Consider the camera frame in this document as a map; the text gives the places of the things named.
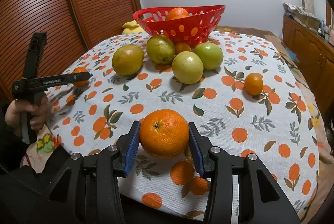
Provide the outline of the person's left hand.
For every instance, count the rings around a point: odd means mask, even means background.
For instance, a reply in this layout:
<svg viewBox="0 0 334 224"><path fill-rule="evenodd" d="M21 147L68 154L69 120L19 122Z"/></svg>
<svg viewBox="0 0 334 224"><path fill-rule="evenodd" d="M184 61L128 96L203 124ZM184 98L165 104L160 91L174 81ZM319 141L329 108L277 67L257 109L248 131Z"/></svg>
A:
<svg viewBox="0 0 334 224"><path fill-rule="evenodd" d="M5 122L10 128L15 130L17 136L22 135L20 115L23 112L28 112L33 116L30 120L30 126L34 131L42 130L48 116L48 97L45 95L39 106L25 100L14 100L9 104L5 114Z"/></svg>

